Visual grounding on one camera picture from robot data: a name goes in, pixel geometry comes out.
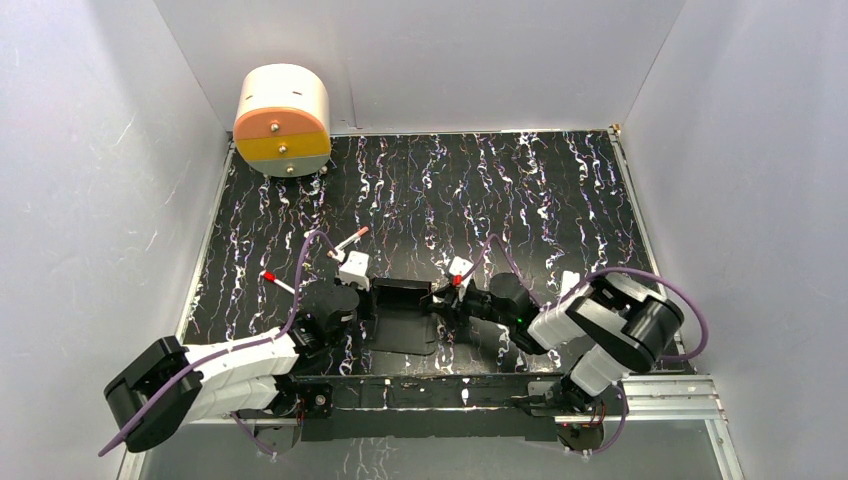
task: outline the round drawer organizer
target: round drawer organizer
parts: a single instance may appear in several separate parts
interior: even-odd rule
[[[233,140],[266,175],[309,175],[330,159],[329,120],[327,89],[317,75],[298,65],[265,65],[244,79]]]

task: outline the cable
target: cable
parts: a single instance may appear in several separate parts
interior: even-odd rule
[[[530,287],[527,286],[527,283],[524,281],[524,279],[521,278],[521,271],[518,269],[518,266],[515,264],[515,260],[512,258],[512,256],[507,253],[506,246],[504,245],[503,240],[501,240],[501,238],[495,235],[494,233],[489,235],[489,238],[487,238],[486,241],[483,242],[483,251],[480,252],[480,255],[477,257],[477,260],[475,260],[474,264],[471,265],[471,269],[465,272],[465,275],[462,276],[462,279],[465,280],[466,278],[473,275],[474,271],[477,270],[477,268],[479,268],[480,265],[483,264],[483,260],[486,257],[486,252],[488,252],[489,249],[492,247],[492,240],[495,240],[498,247],[500,247],[501,252],[503,252],[504,257],[506,257],[506,261],[509,263],[509,268],[512,270],[512,273],[514,273],[515,276],[518,277],[518,281],[521,283],[521,286],[523,286],[530,294],[530,298],[532,298],[537,305],[541,305],[542,302],[539,301],[539,297],[537,297],[536,294],[533,293],[533,290],[531,290]]]
[[[250,431],[250,428],[248,428],[248,426],[245,425],[245,423],[242,421],[242,419],[239,418],[238,415],[236,415],[236,412],[230,413],[230,416],[233,417],[233,420],[236,421],[236,423],[238,424],[239,427],[241,427],[241,429],[244,431],[244,433],[247,434],[247,436],[250,437],[251,440],[253,440],[253,443],[256,444],[257,447],[259,447],[259,450],[261,450],[262,453],[264,453],[266,455],[271,455],[271,457],[277,456],[277,452],[274,451],[273,448],[262,443],[262,440],[259,440],[256,437],[256,435],[254,435],[253,432]]]
[[[704,312],[701,311],[701,309],[698,307],[698,305],[695,303],[695,301],[691,297],[689,297],[689,295],[684,293],[683,290],[680,289],[680,287],[674,285],[673,283],[669,282],[668,280],[666,280],[662,277],[659,277],[657,275],[654,275],[653,273],[644,272],[642,270],[637,270],[635,268],[609,267],[609,268],[604,268],[603,270],[598,270],[597,272],[592,272],[589,275],[586,275],[585,277],[583,277],[583,279],[580,280],[579,282],[577,282],[576,285],[571,287],[571,289],[565,295],[561,296],[559,298],[559,300],[556,302],[556,304],[553,305],[551,308],[559,307],[560,304],[564,300],[571,298],[571,296],[574,295],[575,292],[577,292],[581,288],[585,287],[587,284],[589,284],[589,282],[591,282],[595,278],[606,275],[608,273],[626,273],[630,276],[642,277],[644,279],[651,280],[653,282],[665,285],[666,288],[668,288],[672,292],[676,293],[681,299],[683,299],[683,301],[687,305],[689,305],[689,308],[692,309],[692,313],[695,314],[695,318],[698,320],[698,324],[701,326],[701,341],[698,342],[698,346],[695,347],[695,349],[692,350],[689,353],[685,353],[683,355],[664,355],[664,356],[660,357],[660,360],[664,360],[666,362],[685,362],[687,360],[691,360],[691,359],[697,357],[698,355],[701,354],[701,352],[704,351],[705,348],[707,348],[707,342],[710,339],[710,330],[707,327],[707,320],[704,317]]]
[[[621,411],[621,420],[619,420],[618,428],[615,429],[615,433],[612,434],[612,438],[610,438],[610,441],[607,442],[604,445],[601,445],[596,450],[589,450],[590,455],[594,455],[596,453],[602,453],[606,449],[610,448],[612,446],[612,444],[616,442],[616,440],[618,440],[618,437],[621,436],[621,432],[624,431],[625,419],[627,418],[627,415],[630,413],[630,405],[627,404],[627,395],[624,394],[624,390],[622,390],[622,388],[619,387],[616,384],[612,384],[610,386],[612,388],[614,388],[615,391],[618,392],[618,395],[621,397],[621,405],[623,407],[622,411]]]
[[[288,321],[286,321],[286,324],[283,326],[282,329],[280,329],[280,332],[277,335],[275,335],[274,337],[264,337],[264,338],[261,338],[261,339],[258,339],[258,340],[253,340],[253,341],[250,341],[250,342],[242,343],[240,345],[236,345],[236,346],[232,347],[232,349],[219,350],[215,353],[211,353],[211,354],[209,354],[205,357],[202,357],[202,358],[194,361],[194,363],[184,367],[176,375],[174,375],[173,377],[168,379],[168,381],[165,382],[165,384],[162,385],[162,387],[159,388],[159,390],[157,390],[156,393],[154,393],[153,396],[150,397],[147,400],[147,402],[144,405],[141,406],[141,408],[135,413],[135,415],[133,415],[132,418],[130,418],[129,421],[127,423],[125,423],[123,427],[121,427],[120,431],[118,431],[118,433],[114,437],[112,437],[112,440],[109,440],[109,443],[107,443],[106,446],[104,446],[102,449],[100,449],[99,452],[97,452],[98,457],[102,457],[103,455],[106,455],[112,449],[114,449],[115,447],[120,445],[121,442],[125,441],[127,439],[127,437],[129,436],[129,434],[133,431],[133,429],[136,426],[138,426],[139,423],[141,423],[141,419],[147,414],[147,412],[149,412],[150,409],[153,408],[154,405],[156,405],[156,402],[158,402],[159,399],[161,399],[162,396],[165,395],[165,392],[167,392],[171,387],[176,385],[177,382],[182,380],[183,377],[185,377],[186,375],[191,373],[197,367],[199,367],[199,366],[201,366],[201,365],[203,365],[207,362],[210,362],[212,360],[215,360],[216,358],[227,355],[231,352],[237,352],[239,350],[244,350],[245,348],[264,345],[266,343],[277,340],[277,339],[283,337],[285,334],[288,333],[289,329],[292,326],[292,323],[294,323],[294,317],[295,317],[295,315],[297,315],[297,307],[300,303],[300,286],[301,286],[300,285],[300,277],[301,277],[301,273],[303,271],[303,263],[306,261],[306,255],[307,255],[308,250],[309,250],[309,245],[312,243],[312,241],[315,239],[315,237],[321,237],[321,239],[327,245],[329,245],[330,250],[335,252],[335,248],[333,247],[333,243],[330,241],[330,238],[327,237],[327,235],[324,232],[314,230],[312,233],[310,233],[306,237],[306,241],[303,242],[303,247],[301,247],[301,249],[300,249],[300,256],[297,259],[297,264],[296,264],[296,267],[295,267],[294,300],[292,301],[292,308],[291,308],[291,311],[289,312]]]

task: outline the white marker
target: white marker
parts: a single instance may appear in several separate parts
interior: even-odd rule
[[[268,280],[269,282],[273,283],[274,285],[276,285],[276,286],[282,288],[283,290],[294,295],[294,289],[291,288],[290,286],[286,285],[285,283],[283,283],[283,281],[280,280],[279,278],[277,278],[277,276],[274,275],[273,273],[266,272],[265,270],[262,270],[262,273],[260,275],[262,275],[262,277],[265,278],[265,280]]]
[[[327,256],[328,256],[328,257],[330,257],[330,258],[335,258],[336,260],[339,260],[340,258],[342,258],[342,257],[341,257],[341,254],[342,254],[342,251],[345,249],[345,247],[347,247],[347,246],[348,246],[348,245],[350,245],[351,243],[353,243],[353,242],[355,242],[355,241],[359,240],[359,239],[360,239],[360,238],[362,238],[362,236],[363,236],[363,235],[365,235],[366,233],[368,233],[368,227],[362,227],[362,228],[360,228],[358,232],[356,232],[356,233],[354,233],[353,235],[351,235],[351,236],[347,237],[347,238],[345,239],[345,241],[343,241],[342,243],[340,243],[340,244],[336,245],[336,252],[338,252],[338,253],[339,253],[339,256],[333,255],[333,252],[327,252]]]

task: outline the marble pattern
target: marble pattern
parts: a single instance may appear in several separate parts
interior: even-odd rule
[[[648,255],[606,131],[339,137],[328,174],[274,179],[236,153],[203,267],[186,343],[254,335],[285,319],[291,295],[260,279],[262,270],[293,282],[305,232],[341,241],[360,226],[356,249],[378,276],[443,281],[454,255],[472,258],[498,234],[543,301],[564,272],[605,266],[648,269]],[[335,262],[313,246],[304,285],[332,278]],[[508,270],[490,252],[478,284]],[[475,322],[439,327],[428,357],[372,352],[353,325],[345,345],[319,362],[327,375],[549,372],[570,367],[590,342],[528,356],[506,329]]]

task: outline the gray floor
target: gray floor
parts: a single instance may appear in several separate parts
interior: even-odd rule
[[[280,444],[291,441],[293,429],[283,430]],[[388,437],[301,442],[272,462],[235,425],[190,425],[148,452],[142,478],[632,480],[721,475],[704,422],[634,421],[614,448],[588,461],[566,456],[557,443],[522,438]]]

